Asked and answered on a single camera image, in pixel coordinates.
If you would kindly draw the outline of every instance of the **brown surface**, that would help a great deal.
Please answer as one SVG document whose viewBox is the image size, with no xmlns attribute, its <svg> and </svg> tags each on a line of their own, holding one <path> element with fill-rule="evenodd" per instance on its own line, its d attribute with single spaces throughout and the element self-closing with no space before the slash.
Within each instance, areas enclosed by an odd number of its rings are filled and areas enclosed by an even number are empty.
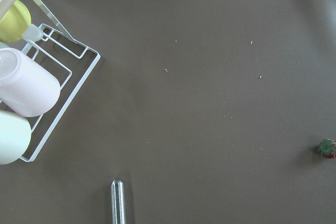
<svg viewBox="0 0 336 224">
<path fill-rule="evenodd" d="M 1 223 L 111 223 L 115 178 L 129 223 L 334 223 L 335 0 L 45 2 L 102 59 Z"/>
</svg>

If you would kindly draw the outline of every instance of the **white wire rack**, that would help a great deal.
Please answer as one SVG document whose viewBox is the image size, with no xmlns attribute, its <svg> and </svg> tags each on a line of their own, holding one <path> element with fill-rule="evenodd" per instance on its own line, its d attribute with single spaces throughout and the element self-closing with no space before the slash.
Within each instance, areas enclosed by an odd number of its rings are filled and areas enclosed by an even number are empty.
<svg viewBox="0 0 336 224">
<path fill-rule="evenodd" d="M 47 15 L 47 17 L 56 25 L 58 29 L 54 29 L 46 24 L 41 24 L 39 28 L 44 31 L 44 36 L 41 41 L 33 42 L 31 40 L 26 40 L 27 44 L 22 49 L 24 54 L 28 54 L 33 52 L 32 59 L 36 60 L 37 57 L 43 55 L 43 57 L 49 58 L 53 61 L 56 65 L 59 66 L 64 72 L 66 72 L 66 77 L 63 80 L 59 80 L 61 84 L 61 95 L 63 95 L 62 101 L 58 101 L 55 106 L 45 114 L 29 119 L 31 124 L 31 132 L 32 132 L 32 140 L 30 142 L 30 146 L 28 147 L 29 154 L 27 152 L 20 157 L 25 162 L 32 162 L 35 160 L 36 156 L 41 151 L 43 145 L 48 140 L 49 136 L 51 135 L 53 129 L 56 127 L 57 123 L 61 119 L 62 115 L 64 114 L 65 110 L 72 102 L 73 98 L 77 94 L 78 90 L 81 88 L 87 77 L 90 75 L 91 71 L 97 64 L 100 59 L 100 55 L 94 49 L 88 47 L 87 45 L 75 40 L 70 33 L 65 29 L 65 27 L 61 24 L 61 22 L 55 17 L 55 15 L 48 9 L 48 7 L 41 1 L 41 0 L 33 0 L 35 4 Z M 62 57 L 58 52 L 51 53 L 49 48 L 45 48 L 43 45 L 44 43 L 51 43 L 52 47 L 58 47 L 64 52 L 66 52 L 67 57 L 72 57 L 76 60 L 76 64 L 81 64 L 83 58 L 86 55 L 90 55 L 90 60 L 85 60 L 85 67 L 83 70 L 77 74 L 75 77 L 73 76 L 73 71 L 70 69 L 69 66 L 66 66 L 62 61 L 64 60 L 64 53 Z M 77 48 L 81 50 L 78 52 L 74 52 L 71 48 L 69 48 L 68 44 L 74 44 Z M 67 84 L 69 81 L 72 80 L 72 86 L 68 87 Z"/>
</svg>

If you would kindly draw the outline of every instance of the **dark green object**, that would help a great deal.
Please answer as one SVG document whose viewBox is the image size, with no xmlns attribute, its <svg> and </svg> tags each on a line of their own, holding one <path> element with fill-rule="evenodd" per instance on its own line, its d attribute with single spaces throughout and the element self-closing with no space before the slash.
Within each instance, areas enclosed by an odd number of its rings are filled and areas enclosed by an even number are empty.
<svg viewBox="0 0 336 224">
<path fill-rule="evenodd" d="M 324 139 L 320 145 L 319 148 L 317 149 L 318 152 L 321 152 L 321 154 L 323 155 L 332 155 L 334 153 L 336 153 L 335 147 L 336 143 L 334 142 L 334 140 L 332 139 Z"/>
</svg>

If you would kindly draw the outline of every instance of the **strawberry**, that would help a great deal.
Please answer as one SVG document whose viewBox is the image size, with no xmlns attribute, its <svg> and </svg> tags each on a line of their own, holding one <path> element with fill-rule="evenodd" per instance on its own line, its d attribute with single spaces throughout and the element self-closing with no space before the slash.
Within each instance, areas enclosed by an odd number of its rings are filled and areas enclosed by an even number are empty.
<svg viewBox="0 0 336 224">
<path fill-rule="evenodd" d="M 336 141 L 332 139 L 324 139 L 317 149 L 326 158 L 336 158 Z"/>
</svg>

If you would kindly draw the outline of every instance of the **white metal frame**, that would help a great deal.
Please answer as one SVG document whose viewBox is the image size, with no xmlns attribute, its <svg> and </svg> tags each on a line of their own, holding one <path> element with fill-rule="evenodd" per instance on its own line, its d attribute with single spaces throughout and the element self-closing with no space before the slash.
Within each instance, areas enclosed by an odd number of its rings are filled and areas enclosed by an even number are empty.
<svg viewBox="0 0 336 224">
<path fill-rule="evenodd" d="M 95 58 L 93 59 L 92 63 L 90 64 L 90 66 L 86 69 L 85 73 L 82 75 L 82 77 L 79 79 L 77 85 L 74 87 L 74 89 L 71 91 L 69 97 L 67 98 L 66 102 L 64 103 L 64 105 L 62 106 L 62 108 L 59 110 L 58 114 L 56 115 L 56 117 L 54 118 L 53 122 L 51 123 L 50 127 L 48 128 L 48 130 L 46 131 L 45 135 L 42 137 L 42 139 L 39 141 L 39 144 L 37 145 L 37 147 L 35 148 L 35 150 L 33 151 L 31 157 L 27 158 L 24 156 L 21 156 L 20 159 L 22 159 L 25 162 L 32 162 L 35 160 L 36 156 L 39 154 L 39 152 L 41 151 L 43 145 L 46 143 L 47 139 L 49 138 L 50 134 L 52 133 L 53 129 L 55 128 L 55 126 L 57 125 L 57 123 L 59 122 L 59 120 L 61 119 L 62 115 L 64 114 L 65 110 L 67 109 L 67 107 L 69 106 L 69 104 L 71 103 L 71 101 L 73 100 L 73 98 L 75 97 L 75 95 L 77 94 L 78 90 L 81 88 L 81 86 L 83 85 L 83 83 L 85 82 L 85 80 L 87 79 L 88 75 L 90 75 L 91 71 L 93 70 L 93 68 L 95 67 L 95 65 L 97 64 L 97 62 L 100 59 L 100 55 L 97 51 L 95 51 L 94 49 L 88 47 L 87 45 L 75 40 L 71 34 L 66 30 L 66 28 L 61 24 L 61 22 L 56 18 L 56 16 L 48 9 L 48 7 L 41 1 L 41 0 L 33 0 L 35 2 L 35 4 L 48 16 L 48 18 L 56 25 L 56 27 L 58 28 L 58 30 L 46 25 L 46 24 L 41 24 L 39 26 L 40 29 L 42 29 L 43 31 L 48 28 L 50 30 L 49 33 L 45 33 L 44 32 L 44 36 L 42 38 L 43 41 L 48 41 L 50 40 L 52 43 L 57 44 L 59 47 L 61 47 L 62 49 L 64 49 L 65 51 L 67 51 L 68 53 L 70 53 L 73 57 L 77 58 L 78 60 L 80 60 L 84 54 L 87 51 L 91 51 L 93 53 L 96 54 Z M 71 42 L 78 44 L 80 46 L 83 47 L 83 51 L 80 54 L 76 54 L 73 51 L 71 51 L 69 48 L 67 48 L 66 46 L 64 46 L 63 44 L 61 44 L 60 42 L 58 42 L 56 39 L 52 38 L 53 33 L 57 33 L 61 36 L 66 37 L 68 40 L 70 40 Z M 51 55 L 50 53 L 48 53 L 46 50 L 44 50 L 41 46 L 39 46 L 38 44 L 36 44 L 34 41 L 28 40 L 26 39 L 27 44 L 26 46 L 23 48 L 22 52 L 24 54 L 27 54 L 32 48 L 36 49 L 35 54 L 33 55 L 32 59 L 35 60 L 35 58 L 37 57 L 39 52 L 42 52 L 44 55 L 46 55 L 47 57 L 49 57 L 51 60 L 53 60 L 55 63 L 59 64 L 62 68 L 64 68 L 69 74 L 66 77 L 66 79 L 63 81 L 63 83 L 61 84 L 61 90 L 62 88 L 66 85 L 66 83 L 69 81 L 69 79 L 72 76 L 72 71 L 65 66 L 63 63 L 61 63 L 58 59 L 57 56 L 55 55 Z M 41 118 L 43 117 L 43 115 L 39 116 L 37 121 L 35 122 L 35 124 L 32 126 L 31 131 L 33 132 L 37 127 L 38 127 L 38 123 L 40 122 Z"/>
</svg>

